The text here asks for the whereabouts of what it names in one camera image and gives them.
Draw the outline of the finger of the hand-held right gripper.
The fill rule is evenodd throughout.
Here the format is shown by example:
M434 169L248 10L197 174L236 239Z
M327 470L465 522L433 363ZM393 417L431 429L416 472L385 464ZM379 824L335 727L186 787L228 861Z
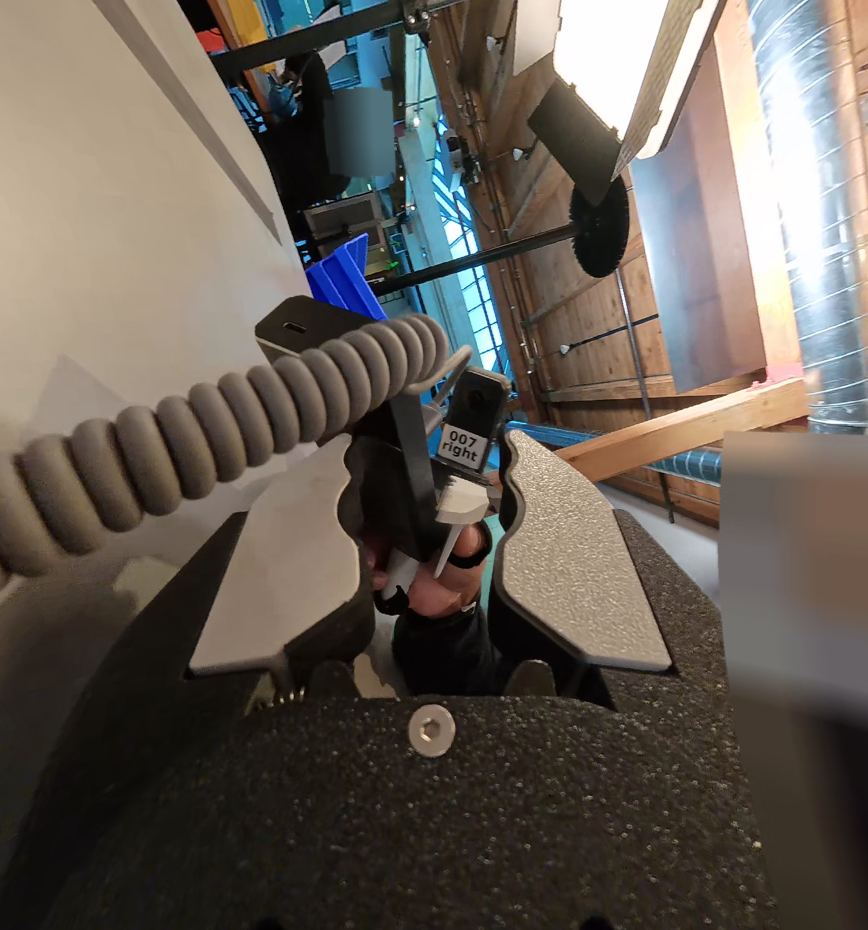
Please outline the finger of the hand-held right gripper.
M448 483L438 502L436 520L451 526L469 526L482 520L489 509L489 495L478 483Z

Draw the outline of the blue plastic bin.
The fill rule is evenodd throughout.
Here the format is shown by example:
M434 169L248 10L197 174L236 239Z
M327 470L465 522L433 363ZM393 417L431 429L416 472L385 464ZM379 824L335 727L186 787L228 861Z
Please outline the blue plastic bin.
M367 251L368 234L362 233L327 258L309 264L305 273L318 301L385 321L388 318L365 278Z

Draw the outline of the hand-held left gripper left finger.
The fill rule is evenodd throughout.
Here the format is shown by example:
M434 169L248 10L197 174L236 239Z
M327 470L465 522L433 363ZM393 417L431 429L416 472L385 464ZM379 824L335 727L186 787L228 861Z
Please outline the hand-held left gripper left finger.
M335 437L254 500L189 660L194 675L310 676L324 660L350 663L370 645L372 587L347 492L350 443Z

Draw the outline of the black light stand mount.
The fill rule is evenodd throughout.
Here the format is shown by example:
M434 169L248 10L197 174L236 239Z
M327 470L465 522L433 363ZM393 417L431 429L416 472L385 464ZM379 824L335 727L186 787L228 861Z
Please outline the black light stand mount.
M577 94L555 77L528 120L537 141L573 181L570 222L480 250L413 273L373 281L375 296L440 280L452 274L504 261L562 241L571 241L580 268L591 277L613 273L623 259L629 234L624 180L615 171L621 143Z

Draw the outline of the person's right hand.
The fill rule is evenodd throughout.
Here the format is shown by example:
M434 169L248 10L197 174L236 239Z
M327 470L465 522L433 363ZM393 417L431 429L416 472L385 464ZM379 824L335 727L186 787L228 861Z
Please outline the person's right hand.
M455 541L451 557L455 560L470 560L489 550L491 543L491 530L481 521L461 532ZM375 590L383 590L388 584L386 568L391 543L378 534L366 533L362 538L362 544L372 587ZM421 564L408 590L409 608L419 616L430 619L447 617L473 604L480 597L486 566L485 559L468 567L448 561L440 575L434 576L437 563L438 559L434 558L427 564Z

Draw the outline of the studio light panel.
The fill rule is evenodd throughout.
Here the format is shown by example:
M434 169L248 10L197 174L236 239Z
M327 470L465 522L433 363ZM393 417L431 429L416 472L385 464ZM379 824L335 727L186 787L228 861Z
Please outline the studio light panel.
M615 171L667 145L722 1L521 1L512 75L551 58L554 75L614 131Z

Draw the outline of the wooden beam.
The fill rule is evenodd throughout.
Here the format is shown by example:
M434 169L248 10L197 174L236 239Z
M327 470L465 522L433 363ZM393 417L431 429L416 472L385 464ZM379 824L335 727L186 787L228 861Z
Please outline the wooden beam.
M742 389L557 451L590 481L648 466L722 441L727 433L766 430L808 414L803 378Z

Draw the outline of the metal ventilation duct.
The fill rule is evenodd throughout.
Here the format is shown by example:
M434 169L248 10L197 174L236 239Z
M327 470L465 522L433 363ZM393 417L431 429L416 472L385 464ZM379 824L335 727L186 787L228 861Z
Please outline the metal ventilation duct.
M808 396L868 435L868 179L845 2L746 3Z

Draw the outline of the dark grey power bank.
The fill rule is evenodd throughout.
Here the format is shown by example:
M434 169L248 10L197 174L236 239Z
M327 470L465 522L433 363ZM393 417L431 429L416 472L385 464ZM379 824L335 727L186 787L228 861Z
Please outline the dark grey power bank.
M350 439L360 527L422 563L440 547L437 495L420 395L448 359L426 318L374 320L309 295L282 300L254 327L268 363L250 370L276 451L292 440Z

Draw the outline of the person's right forearm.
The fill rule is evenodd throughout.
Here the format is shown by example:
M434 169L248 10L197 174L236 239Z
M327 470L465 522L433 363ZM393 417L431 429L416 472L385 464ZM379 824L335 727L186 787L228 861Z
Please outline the person's right forearm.
M395 622L392 653L412 696L499 696L514 670L478 602L436 619L406 611Z

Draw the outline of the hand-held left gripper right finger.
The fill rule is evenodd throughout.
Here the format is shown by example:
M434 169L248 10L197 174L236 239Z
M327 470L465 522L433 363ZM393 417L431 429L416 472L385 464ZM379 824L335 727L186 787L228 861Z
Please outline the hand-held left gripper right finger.
M515 660L664 672L667 644L606 497L520 429L502 439L504 534L489 600L494 643Z

